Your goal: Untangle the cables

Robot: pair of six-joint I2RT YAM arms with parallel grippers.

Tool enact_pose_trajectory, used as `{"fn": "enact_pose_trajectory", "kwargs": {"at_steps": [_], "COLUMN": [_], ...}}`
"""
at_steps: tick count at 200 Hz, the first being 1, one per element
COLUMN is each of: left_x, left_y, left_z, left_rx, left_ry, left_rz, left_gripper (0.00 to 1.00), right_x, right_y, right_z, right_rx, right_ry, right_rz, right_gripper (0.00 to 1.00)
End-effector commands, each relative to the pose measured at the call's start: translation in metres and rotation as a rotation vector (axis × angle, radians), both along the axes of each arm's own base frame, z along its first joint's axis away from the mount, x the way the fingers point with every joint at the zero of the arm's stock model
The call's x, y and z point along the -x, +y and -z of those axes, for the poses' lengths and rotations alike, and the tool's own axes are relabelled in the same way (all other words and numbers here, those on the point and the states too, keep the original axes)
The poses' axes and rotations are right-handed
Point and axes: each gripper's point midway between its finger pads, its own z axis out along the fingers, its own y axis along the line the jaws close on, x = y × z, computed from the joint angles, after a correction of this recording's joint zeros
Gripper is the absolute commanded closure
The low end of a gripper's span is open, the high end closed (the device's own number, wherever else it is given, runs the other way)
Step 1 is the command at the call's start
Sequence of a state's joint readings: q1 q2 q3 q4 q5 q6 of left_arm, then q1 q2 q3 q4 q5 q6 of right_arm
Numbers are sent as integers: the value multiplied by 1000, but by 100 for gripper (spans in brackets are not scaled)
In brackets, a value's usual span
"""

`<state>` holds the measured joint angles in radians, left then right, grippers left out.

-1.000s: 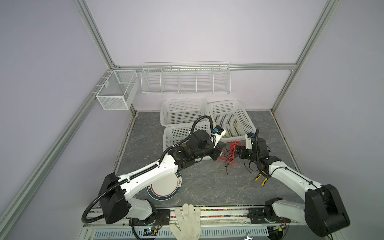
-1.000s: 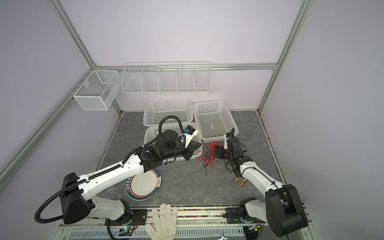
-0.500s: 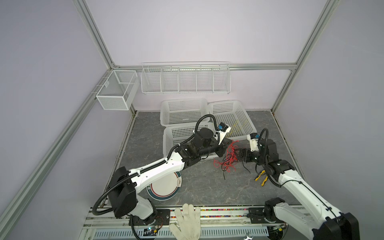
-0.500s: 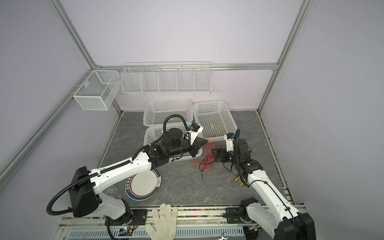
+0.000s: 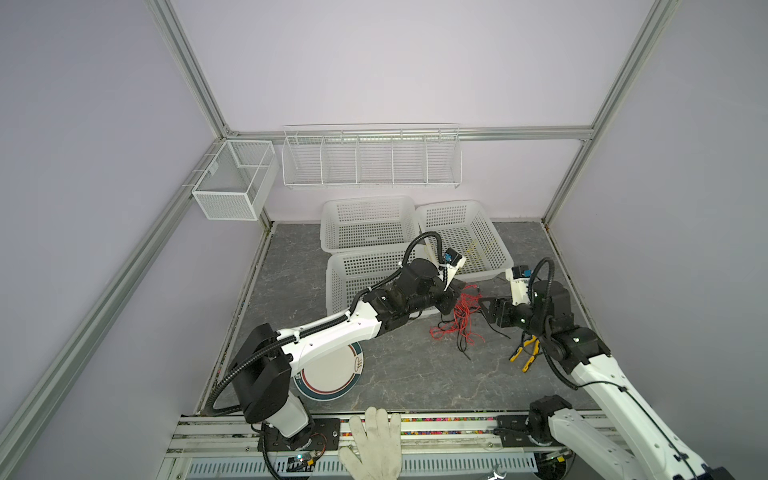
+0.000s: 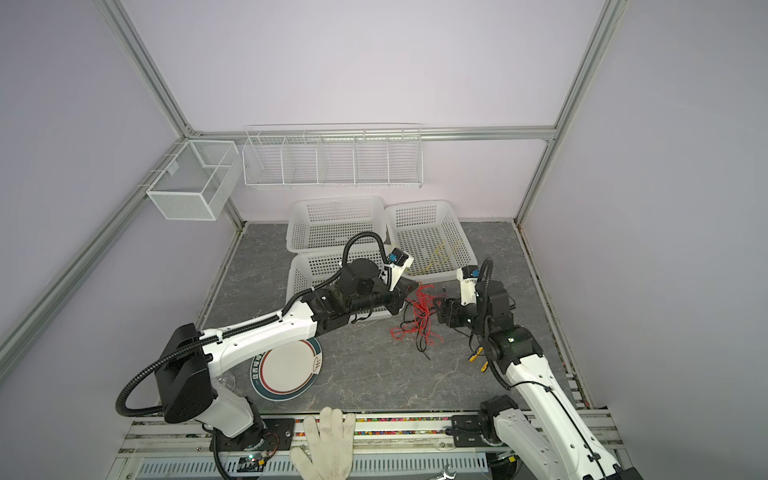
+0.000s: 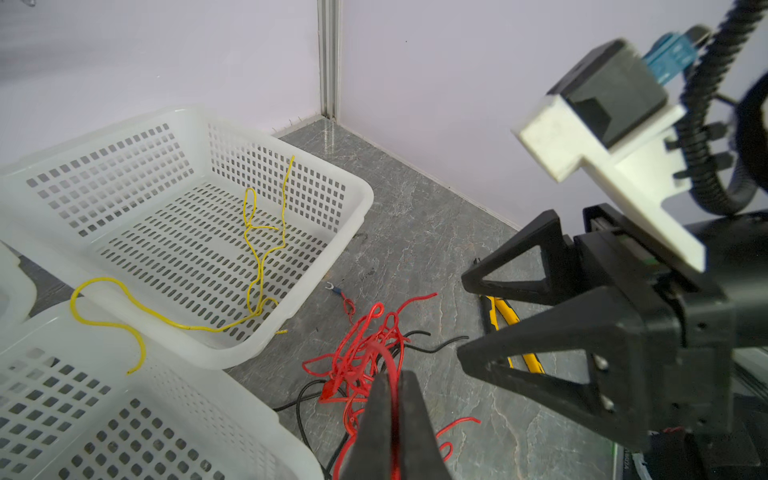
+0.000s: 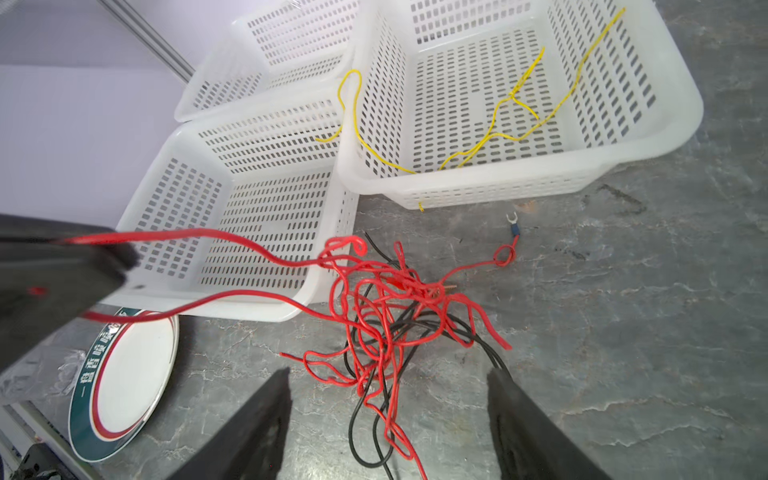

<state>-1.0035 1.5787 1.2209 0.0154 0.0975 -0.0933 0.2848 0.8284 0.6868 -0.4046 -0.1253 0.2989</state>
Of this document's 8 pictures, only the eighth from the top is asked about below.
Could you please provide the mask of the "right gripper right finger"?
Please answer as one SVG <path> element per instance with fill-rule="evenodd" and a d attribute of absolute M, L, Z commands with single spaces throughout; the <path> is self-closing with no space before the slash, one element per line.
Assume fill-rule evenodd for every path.
<path fill-rule="evenodd" d="M 503 479 L 606 479 L 500 368 L 487 376 L 491 436 Z"/>

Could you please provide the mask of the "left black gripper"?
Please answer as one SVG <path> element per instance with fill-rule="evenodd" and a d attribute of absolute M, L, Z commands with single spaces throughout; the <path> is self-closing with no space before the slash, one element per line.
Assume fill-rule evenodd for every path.
<path fill-rule="evenodd" d="M 139 264 L 130 245 L 74 245 L 106 227 L 1 216 L 1 369 L 121 288 Z"/>

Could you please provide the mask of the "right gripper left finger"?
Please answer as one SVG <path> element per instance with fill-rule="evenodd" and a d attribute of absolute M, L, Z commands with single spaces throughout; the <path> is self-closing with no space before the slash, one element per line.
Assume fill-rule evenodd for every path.
<path fill-rule="evenodd" d="M 292 411 L 288 368 L 275 372 L 173 479 L 275 479 Z"/>

